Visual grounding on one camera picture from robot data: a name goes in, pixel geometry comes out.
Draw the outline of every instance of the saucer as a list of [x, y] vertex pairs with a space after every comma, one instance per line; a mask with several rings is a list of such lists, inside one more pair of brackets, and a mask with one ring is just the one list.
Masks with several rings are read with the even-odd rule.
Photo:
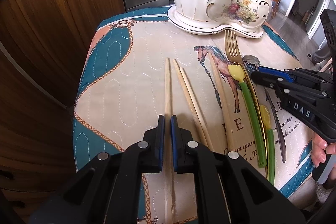
[[201, 28], [196, 28], [190, 25], [185, 24], [184, 22], [180, 21], [178, 17], [175, 15], [177, 12], [176, 6], [172, 6], [168, 12], [167, 12], [167, 17], [171, 23], [173, 23], [176, 27], [180, 28], [181, 30], [184, 30], [189, 33], [193, 34], [200, 34], [200, 35], [208, 35], [208, 34], [216, 34], [220, 33], [226, 29], [235, 31], [236, 34], [240, 37], [246, 37], [246, 38], [260, 38], [263, 36], [263, 29], [262, 27], [258, 27], [258, 30], [253, 33], [248, 33], [244, 31], [237, 30], [236, 28], [232, 27], [231, 25], [228, 24], [222, 24], [216, 28], [211, 28], [211, 29], [201, 29]]

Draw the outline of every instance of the person's hand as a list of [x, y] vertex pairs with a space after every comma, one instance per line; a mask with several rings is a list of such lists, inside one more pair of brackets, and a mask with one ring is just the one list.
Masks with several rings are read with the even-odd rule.
[[336, 143], [328, 145], [327, 142], [315, 132], [313, 133], [312, 141], [311, 160], [315, 167], [319, 167], [320, 162], [324, 163], [326, 161], [326, 153], [336, 154]]

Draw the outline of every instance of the table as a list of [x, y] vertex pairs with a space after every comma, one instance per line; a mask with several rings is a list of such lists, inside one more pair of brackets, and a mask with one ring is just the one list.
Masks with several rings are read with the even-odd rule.
[[[211, 80], [214, 80], [208, 54], [225, 62], [224, 34], [193, 35], [168, 21], [168, 8], [150, 8], [117, 15], [104, 20], [97, 29], [88, 52], [75, 104], [73, 147], [79, 170], [99, 152], [124, 151], [142, 140], [146, 130], [157, 125], [164, 113], [164, 60], [176, 59], [189, 78], [198, 100], [214, 150], [224, 153], [225, 130]], [[284, 70], [301, 67], [286, 43], [268, 26], [259, 39], [238, 37], [243, 55], [257, 56], [264, 66]], [[190, 130], [198, 140], [191, 112], [171, 62], [172, 109], [181, 128]], [[236, 151], [257, 168], [251, 125], [241, 91], [237, 85], [222, 83], [235, 126]], [[260, 104], [269, 107], [262, 87], [255, 86]], [[289, 197], [310, 175], [311, 132], [298, 119], [280, 108], [279, 99], [270, 90], [282, 124], [287, 161], [281, 161], [275, 122], [277, 187]], [[239, 113], [234, 113], [239, 101]], [[144, 174], [139, 201], [139, 223], [164, 223], [164, 172]], [[196, 198], [192, 174], [174, 174], [174, 222], [197, 222]]]

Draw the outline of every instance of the screw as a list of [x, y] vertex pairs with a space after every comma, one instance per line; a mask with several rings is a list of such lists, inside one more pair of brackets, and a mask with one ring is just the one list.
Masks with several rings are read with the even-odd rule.
[[148, 146], [148, 143], [146, 141], [141, 141], [141, 142], [138, 142], [138, 146], [140, 148], [146, 148]]
[[109, 157], [109, 154], [106, 152], [100, 152], [97, 156], [98, 160], [106, 160]]
[[236, 159], [238, 159], [239, 154], [238, 154], [237, 152], [230, 151], [230, 152], [228, 153], [228, 156], [229, 156], [229, 158], [231, 158], [231, 159], [233, 159], [233, 160], [236, 160]]
[[189, 141], [187, 143], [187, 145], [190, 147], [190, 148], [196, 148], [198, 146], [198, 143], [195, 142], [195, 141]]

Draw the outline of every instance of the shoe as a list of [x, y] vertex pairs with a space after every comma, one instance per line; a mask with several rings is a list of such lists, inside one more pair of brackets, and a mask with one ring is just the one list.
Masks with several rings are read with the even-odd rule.
[[311, 54], [307, 54], [308, 59], [316, 66], [316, 63], [313, 61], [313, 56]]

